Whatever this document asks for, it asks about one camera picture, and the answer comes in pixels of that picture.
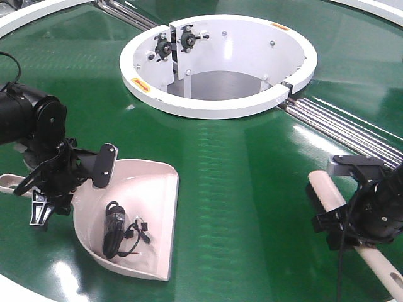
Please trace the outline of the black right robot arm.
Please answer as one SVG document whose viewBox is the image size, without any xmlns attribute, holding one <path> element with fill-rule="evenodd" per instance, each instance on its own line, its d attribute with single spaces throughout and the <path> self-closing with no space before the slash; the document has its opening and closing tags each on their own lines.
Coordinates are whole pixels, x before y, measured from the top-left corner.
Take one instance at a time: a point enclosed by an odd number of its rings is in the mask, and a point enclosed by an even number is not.
<svg viewBox="0 0 403 302">
<path fill-rule="evenodd" d="M 402 234 L 402 166 L 389 169 L 375 157 L 344 155 L 330 159 L 329 175 L 350 176 L 358 187 L 342 204 L 325 177 L 310 177 L 307 196 L 315 208 L 314 231 L 327 232 L 331 250 L 390 243 Z"/>
</svg>

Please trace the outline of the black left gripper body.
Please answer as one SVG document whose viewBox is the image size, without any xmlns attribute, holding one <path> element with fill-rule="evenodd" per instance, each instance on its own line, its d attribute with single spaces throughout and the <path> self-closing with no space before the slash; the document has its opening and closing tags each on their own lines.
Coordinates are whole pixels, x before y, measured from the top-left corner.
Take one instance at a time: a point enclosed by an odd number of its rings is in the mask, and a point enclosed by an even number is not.
<svg viewBox="0 0 403 302">
<path fill-rule="evenodd" d="M 72 192 L 91 177 L 96 152 L 78 149 L 74 138 L 66 138 L 54 150 L 33 150 L 26 146 L 22 152 L 24 163 L 30 169 L 13 190 L 21 196 L 36 187 L 55 206 L 58 215 L 68 215 Z"/>
</svg>

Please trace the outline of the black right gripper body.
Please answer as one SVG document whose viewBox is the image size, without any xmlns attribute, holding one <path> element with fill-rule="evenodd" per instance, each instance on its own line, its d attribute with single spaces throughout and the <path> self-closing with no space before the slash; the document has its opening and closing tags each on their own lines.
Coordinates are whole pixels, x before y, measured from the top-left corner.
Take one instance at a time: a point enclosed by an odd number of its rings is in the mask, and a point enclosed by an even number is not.
<svg viewBox="0 0 403 302">
<path fill-rule="evenodd" d="M 316 232 L 326 231 L 331 250 L 341 246 L 390 243 L 402 233 L 402 177 L 388 176 L 362 186 L 344 206 L 326 212 L 311 186 L 319 209 Z"/>
</svg>

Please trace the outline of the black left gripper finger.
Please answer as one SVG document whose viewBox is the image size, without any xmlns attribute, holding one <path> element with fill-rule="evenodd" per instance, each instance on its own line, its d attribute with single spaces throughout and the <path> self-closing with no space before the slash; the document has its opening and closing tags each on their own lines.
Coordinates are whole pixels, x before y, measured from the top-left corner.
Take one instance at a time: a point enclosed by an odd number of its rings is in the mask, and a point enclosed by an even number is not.
<svg viewBox="0 0 403 302">
<path fill-rule="evenodd" d="M 35 230 L 46 232 L 48 221 L 55 211 L 55 203 L 40 191 L 34 190 L 31 198 L 30 226 Z"/>
</svg>

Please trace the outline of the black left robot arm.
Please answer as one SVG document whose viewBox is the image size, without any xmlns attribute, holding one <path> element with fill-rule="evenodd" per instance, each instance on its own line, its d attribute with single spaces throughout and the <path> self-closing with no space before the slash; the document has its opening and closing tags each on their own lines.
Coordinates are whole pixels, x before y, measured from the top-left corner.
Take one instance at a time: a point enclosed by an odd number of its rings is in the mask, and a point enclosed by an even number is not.
<svg viewBox="0 0 403 302">
<path fill-rule="evenodd" d="M 30 173 L 13 193 L 32 193 L 30 225 L 45 231 L 54 213 L 69 215 L 72 194 L 92 177 L 97 154 L 66 137 L 67 107 L 20 76 L 1 84 L 1 143 L 14 142 L 23 155 Z"/>
</svg>

